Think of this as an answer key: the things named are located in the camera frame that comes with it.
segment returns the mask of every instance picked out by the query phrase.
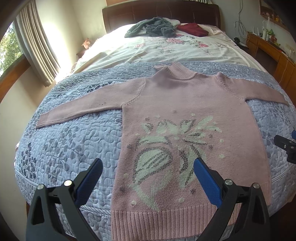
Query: sweater's left sleeve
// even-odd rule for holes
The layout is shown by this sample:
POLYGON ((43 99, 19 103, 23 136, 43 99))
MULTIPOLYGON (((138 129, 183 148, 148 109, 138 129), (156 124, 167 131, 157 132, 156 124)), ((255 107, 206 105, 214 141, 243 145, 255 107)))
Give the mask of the sweater's left sleeve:
POLYGON ((289 103, 285 100, 281 93, 265 84, 244 79, 228 78, 222 73, 218 73, 216 78, 220 80, 227 89, 229 89, 235 95, 244 98, 245 100, 259 99, 282 103, 289 106, 289 103))
POLYGON ((36 128, 63 123, 87 113, 121 109, 123 104, 129 103, 140 95, 144 83, 144 79, 133 79, 101 87, 41 114, 36 128))

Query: wooden dresser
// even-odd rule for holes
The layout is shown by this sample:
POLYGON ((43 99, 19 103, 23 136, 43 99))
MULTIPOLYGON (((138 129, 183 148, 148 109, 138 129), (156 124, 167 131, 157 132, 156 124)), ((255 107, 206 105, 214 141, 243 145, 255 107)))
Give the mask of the wooden dresser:
POLYGON ((280 50, 269 42, 249 33, 247 46, 253 56, 280 84, 296 106, 296 68, 280 50))

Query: silver bolt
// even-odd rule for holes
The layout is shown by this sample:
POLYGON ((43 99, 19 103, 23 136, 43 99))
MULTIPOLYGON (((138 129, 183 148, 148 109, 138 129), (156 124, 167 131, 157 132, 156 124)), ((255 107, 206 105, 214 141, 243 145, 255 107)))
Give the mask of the silver bolt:
POLYGON ((66 180, 66 181, 64 182, 64 185, 65 185, 65 186, 71 186, 71 184, 72 184, 72 181, 71 181, 71 180, 66 180))
POLYGON ((230 179, 226 179, 225 184, 228 185, 228 186, 231 186, 233 184, 233 181, 230 180, 230 179))
POLYGON ((256 189, 259 189, 260 188, 260 185, 258 183, 254 183, 253 184, 253 187, 256 188, 256 189))
POLYGON ((43 184, 39 184, 38 186, 37 186, 37 189, 38 190, 41 190, 41 189, 43 189, 44 188, 44 185, 43 184))

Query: pink sweater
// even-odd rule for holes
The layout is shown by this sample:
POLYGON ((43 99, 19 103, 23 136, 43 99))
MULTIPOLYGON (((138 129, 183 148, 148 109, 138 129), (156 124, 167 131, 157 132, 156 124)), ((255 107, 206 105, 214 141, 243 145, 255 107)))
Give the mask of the pink sweater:
MULTIPOLYGON (((121 152, 112 192, 113 240, 161 240, 200 234, 216 211, 193 173, 205 163, 236 184, 260 184, 271 201, 270 168, 256 121, 245 102, 288 105, 268 86, 181 64, 150 78, 108 85, 40 116, 37 128, 90 112, 123 110, 121 152)), ((233 223, 238 207, 231 219, 233 223)))

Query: window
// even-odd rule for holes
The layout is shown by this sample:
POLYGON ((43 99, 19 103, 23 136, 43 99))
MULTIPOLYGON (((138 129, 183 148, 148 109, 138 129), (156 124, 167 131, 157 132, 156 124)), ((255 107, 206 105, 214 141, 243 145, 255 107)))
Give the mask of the window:
POLYGON ((13 24, 9 26, 0 42, 0 76, 16 61, 22 52, 18 46, 13 24))

